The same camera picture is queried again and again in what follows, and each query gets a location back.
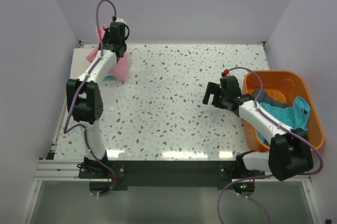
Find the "pink t shirt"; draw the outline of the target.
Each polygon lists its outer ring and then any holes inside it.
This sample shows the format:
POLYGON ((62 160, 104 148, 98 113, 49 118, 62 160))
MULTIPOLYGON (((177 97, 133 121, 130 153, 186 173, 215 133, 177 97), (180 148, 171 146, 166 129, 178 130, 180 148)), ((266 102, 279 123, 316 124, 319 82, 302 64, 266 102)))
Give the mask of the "pink t shirt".
MULTIPOLYGON (((97 45, 86 57, 90 63, 95 59, 98 52, 99 45, 97 45)), ((118 62, 109 70, 106 78, 113 76, 116 80, 124 82, 126 81, 126 75, 128 71, 128 53, 125 52, 124 56, 118 60, 118 62)))

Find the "grey t shirt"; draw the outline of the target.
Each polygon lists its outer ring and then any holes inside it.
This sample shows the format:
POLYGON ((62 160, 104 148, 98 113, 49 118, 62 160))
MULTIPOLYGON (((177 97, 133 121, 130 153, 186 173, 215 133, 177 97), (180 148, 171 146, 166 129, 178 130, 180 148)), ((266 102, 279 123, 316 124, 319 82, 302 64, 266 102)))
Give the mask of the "grey t shirt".
POLYGON ((259 105, 261 107, 264 107, 265 110, 267 110, 267 107, 276 107, 276 108, 281 108, 281 109, 291 107, 291 105, 289 105, 289 104, 282 103, 282 102, 277 101, 276 99, 272 98, 264 90, 262 90, 262 93, 258 97, 257 102, 259 103, 259 105))

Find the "folded turquoise t shirt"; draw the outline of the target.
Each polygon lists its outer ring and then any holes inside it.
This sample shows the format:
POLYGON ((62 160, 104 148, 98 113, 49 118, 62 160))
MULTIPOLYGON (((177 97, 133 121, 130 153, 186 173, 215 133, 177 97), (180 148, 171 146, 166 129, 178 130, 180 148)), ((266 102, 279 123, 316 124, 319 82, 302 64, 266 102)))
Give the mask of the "folded turquoise t shirt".
POLYGON ((106 76, 104 78, 104 81, 110 81, 110 80, 115 80, 115 77, 114 76, 106 76))

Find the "orange plastic basket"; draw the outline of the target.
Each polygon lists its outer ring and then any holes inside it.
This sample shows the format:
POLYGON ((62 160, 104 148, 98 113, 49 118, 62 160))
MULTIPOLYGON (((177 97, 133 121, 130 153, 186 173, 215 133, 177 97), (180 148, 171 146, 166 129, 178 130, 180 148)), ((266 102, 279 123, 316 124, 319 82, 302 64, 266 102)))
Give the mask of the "orange plastic basket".
MULTIPOLYGON (((300 75, 288 70, 257 70, 263 83, 263 90, 276 101, 293 105, 297 96, 309 104, 310 116, 307 124, 309 142, 321 149, 325 142, 324 130, 318 113, 318 102, 314 101, 314 90, 300 75)), ((260 88, 260 82, 253 73, 247 73, 243 80, 242 93, 252 94, 260 88)), ((247 121, 243 121, 247 146, 249 150, 268 152, 269 146, 257 135, 256 129, 247 121)))

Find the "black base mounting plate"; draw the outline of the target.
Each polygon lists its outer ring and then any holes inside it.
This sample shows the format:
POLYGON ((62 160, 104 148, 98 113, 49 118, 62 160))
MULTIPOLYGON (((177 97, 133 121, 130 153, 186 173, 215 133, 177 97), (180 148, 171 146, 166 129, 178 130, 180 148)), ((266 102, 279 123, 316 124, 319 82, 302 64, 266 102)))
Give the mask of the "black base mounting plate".
POLYGON ((77 165, 80 179, 89 179, 90 191, 116 191, 129 187, 215 187, 233 179, 265 175, 236 168, 236 161, 108 161, 109 169, 93 160, 77 165))

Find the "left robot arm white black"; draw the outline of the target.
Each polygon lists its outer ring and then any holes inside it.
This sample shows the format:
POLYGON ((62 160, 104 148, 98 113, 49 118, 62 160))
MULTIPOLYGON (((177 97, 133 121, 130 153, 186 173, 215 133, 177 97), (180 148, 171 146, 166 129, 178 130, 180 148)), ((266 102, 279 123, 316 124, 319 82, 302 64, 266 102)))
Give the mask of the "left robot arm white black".
POLYGON ((90 65, 79 77, 66 83, 68 116, 63 132, 69 133, 76 127, 82 129, 85 160, 94 161, 90 171, 97 178, 103 178, 109 172, 108 163, 103 161, 107 154, 100 130, 100 117, 104 110, 100 83, 107 76, 113 76, 120 82, 126 80, 126 40, 129 35, 130 29, 121 18, 114 18, 109 26, 98 29, 98 46, 87 57, 90 65))

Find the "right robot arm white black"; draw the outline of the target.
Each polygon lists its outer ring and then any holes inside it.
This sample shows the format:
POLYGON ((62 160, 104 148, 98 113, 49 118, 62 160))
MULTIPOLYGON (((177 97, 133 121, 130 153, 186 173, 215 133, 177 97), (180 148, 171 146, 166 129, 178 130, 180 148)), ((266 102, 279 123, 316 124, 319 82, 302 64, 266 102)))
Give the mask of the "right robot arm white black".
POLYGON ((232 176, 247 178, 269 172, 284 181, 313 168, 311 147, 305 130, 293 129, 267 112, 256 98, 243 94, 235 76, 222 76, 219 83, 209 82, 202 103, 225 109, 247 121, 269 143, 268 152, 238 154, 229 170, 232 176))

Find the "folded white t shirt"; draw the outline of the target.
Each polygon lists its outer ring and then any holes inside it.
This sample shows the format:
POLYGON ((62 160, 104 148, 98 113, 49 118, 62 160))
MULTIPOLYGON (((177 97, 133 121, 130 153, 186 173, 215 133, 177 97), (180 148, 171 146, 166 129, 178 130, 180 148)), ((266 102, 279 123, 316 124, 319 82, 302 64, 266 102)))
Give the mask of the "folded white t shirt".
POLYGON ((77 79, 87 70, 91 63, 86 58, 91 51, 91 49, 86 48, 75 48, 73 50, 70 79, 77 79))

